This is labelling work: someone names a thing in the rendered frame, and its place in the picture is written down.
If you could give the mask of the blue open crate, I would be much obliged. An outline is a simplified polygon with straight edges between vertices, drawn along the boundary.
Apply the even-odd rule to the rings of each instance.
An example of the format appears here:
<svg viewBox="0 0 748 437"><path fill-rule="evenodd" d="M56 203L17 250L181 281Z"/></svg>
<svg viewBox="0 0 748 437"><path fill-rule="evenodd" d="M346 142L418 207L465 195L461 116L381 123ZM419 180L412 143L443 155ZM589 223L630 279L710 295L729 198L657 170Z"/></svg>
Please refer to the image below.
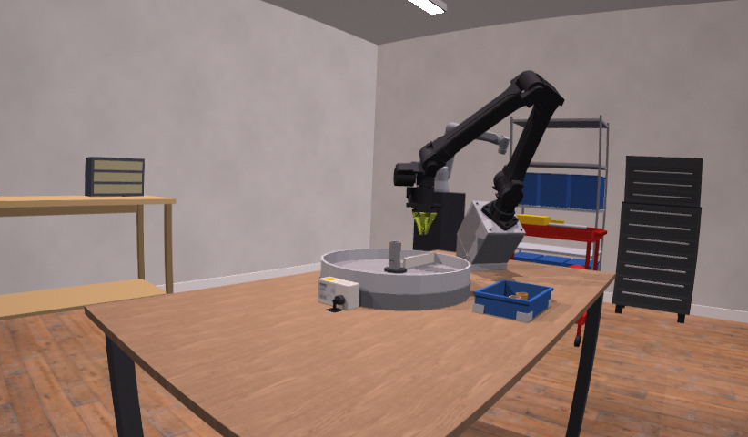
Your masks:
<svg viewBox="0 0 748 437"><path fill-rule="evenodd" d="M551 306L553 289L504 279L473 291L475 302L472 311L529 322ZM528 293L528 300L509 297L516 296L516 292Z"/></svg>

